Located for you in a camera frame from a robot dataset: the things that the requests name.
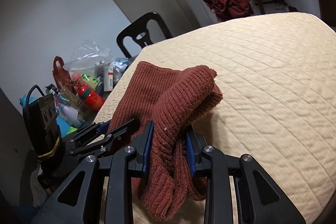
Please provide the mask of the white blue toy bottle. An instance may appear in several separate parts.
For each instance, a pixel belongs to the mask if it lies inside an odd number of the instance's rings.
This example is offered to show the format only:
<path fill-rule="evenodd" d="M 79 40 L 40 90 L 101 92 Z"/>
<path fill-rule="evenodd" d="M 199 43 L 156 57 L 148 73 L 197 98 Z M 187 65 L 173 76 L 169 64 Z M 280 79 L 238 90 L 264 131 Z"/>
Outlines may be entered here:
<path fill-rule="evenodd" d="M 85 119 L 76 108 L 66 105 L 60 100 L 56 101 L 56 107 L 60 116 L 72 127 L 80 128 L 85 122 Z"/>

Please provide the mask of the green patterned package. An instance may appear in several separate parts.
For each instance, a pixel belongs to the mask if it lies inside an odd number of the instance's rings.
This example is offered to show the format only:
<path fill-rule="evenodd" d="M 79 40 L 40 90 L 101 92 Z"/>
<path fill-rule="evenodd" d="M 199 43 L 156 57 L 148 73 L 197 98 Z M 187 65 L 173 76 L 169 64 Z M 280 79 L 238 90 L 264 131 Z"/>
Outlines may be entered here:
<path fill-rule="evenodd" d="M 100 81 L 88 74 L 80 75 L 81 85 L 91 88 L 92 90 L 97 90 L 100 85 Z"/>

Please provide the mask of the white medicine box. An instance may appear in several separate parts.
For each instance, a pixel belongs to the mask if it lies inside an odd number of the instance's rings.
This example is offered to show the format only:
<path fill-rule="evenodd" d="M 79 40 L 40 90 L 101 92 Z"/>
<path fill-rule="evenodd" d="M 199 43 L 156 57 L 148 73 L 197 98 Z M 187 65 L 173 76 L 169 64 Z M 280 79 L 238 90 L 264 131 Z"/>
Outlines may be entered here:
<path fill-rule="evenodd" d="M 108 63 L 104 67 L 104 78 L 103 78 L 103 85 L 104 85 L 104 92 L 111 92 L 113 90 L 113 64 Z"/>

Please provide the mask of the dark chair behind table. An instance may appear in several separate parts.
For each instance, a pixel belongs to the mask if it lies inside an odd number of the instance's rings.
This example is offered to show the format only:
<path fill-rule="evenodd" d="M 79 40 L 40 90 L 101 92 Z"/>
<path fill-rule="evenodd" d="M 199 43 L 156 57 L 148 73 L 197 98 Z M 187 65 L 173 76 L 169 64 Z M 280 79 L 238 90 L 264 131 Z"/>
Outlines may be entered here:
<path fill-rule="evenodd" d="M 150 38 L 150 32 L 147 28 L 147 24 L 151 21 L 155 21 L 159 28 L 161 29 L 165 39 L 171 39 L 173 36 L 168 29 L 168 26 L 164 22 L 163 18 L 157 12 L 148 12 L 145 13 L 143 16 L 140 16 L 137 20 L 133 23 L 128 25 L 125 29 L 123 29 L 117 36 L 116 42 L 119 46 L 122 53 L 125 55 L 126 58 L 130 59 L 131 54 L 124 46 L 124 39 L 126 37 L 132 38 L 132 40 L 138 44 L 142 49 L 146 46 L 153 45 L 153 42 Z"/>

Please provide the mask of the red thermos bottle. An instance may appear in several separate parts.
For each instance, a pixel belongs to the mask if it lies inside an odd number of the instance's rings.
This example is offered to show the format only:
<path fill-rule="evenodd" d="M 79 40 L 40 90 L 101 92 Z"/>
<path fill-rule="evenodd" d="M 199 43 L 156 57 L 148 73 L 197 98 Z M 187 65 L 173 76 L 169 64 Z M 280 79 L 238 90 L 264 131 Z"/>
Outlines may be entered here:
<path fill-rule="evenodd" d="M 75 84 L 78 97 L 93 111 L 98 112 L 105 103 L 105 99 L 87 86 Z"/>

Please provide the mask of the rust red knit sweater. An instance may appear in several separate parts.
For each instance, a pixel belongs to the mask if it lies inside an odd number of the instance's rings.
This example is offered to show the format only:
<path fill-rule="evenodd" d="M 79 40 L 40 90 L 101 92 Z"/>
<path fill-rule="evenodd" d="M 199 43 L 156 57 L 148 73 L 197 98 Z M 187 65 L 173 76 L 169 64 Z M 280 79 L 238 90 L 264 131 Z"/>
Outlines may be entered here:
<path fill-rule="evenodd" d="M 154 123 L 149 176 L 134 178 L 132 192 L 155 221 L 171 220 L 187 197 L 205 199 L 206 180 L 192 178 L 181 131 L 222 100 L 216 76 L 205 65 L 179 71 L 141 61 L 112 116 L 110 129 L 137 119 L 133 136 Z"/>

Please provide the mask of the red gift bag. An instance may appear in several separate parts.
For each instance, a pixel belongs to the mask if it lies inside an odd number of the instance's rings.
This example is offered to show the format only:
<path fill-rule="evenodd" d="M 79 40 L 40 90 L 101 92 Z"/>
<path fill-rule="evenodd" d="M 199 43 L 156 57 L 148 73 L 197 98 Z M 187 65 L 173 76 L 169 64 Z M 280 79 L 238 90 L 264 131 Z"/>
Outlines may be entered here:
<path fill-rule="evenodd" d="M 74 86 L 72 85 L 71 82 L 70 73 L 69 71 L 65 70 L 63 66 L 64 66 L 63 59 L 59 56 L 56 56 L 54 58 L 53 71 L 52 71 L 56 86 L 59 89 L 67 88 L 73 94 L 76 94 Z"/>

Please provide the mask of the cream quilted table cover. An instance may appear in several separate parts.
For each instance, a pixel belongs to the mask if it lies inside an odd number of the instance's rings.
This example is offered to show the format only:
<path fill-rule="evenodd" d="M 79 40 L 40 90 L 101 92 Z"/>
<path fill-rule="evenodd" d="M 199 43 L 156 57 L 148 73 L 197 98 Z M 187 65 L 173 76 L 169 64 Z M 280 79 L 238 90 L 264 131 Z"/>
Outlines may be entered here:
<path fill-rule="evenodd" d="M 335 192 L 335 31 L 305 13 L 251 16 L 144 48 L 137 62 L 217 72 L 223 99 L 194 129 L 232 156 L 252 155 L 305 218 Z"/>

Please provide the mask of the clear plastic bag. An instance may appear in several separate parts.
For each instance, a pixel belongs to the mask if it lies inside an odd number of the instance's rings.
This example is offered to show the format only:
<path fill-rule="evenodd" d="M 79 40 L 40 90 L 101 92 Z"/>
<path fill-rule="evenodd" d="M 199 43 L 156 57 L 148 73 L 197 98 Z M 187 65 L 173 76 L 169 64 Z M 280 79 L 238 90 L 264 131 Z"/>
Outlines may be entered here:
<path fill-rule="evenodd" d="M 93 40 L 78 43 L 65 58 L 63 68 L 69 72 L 95 73 L 95 70 L 111 62 L 109 48 L 101 47 Z"/>

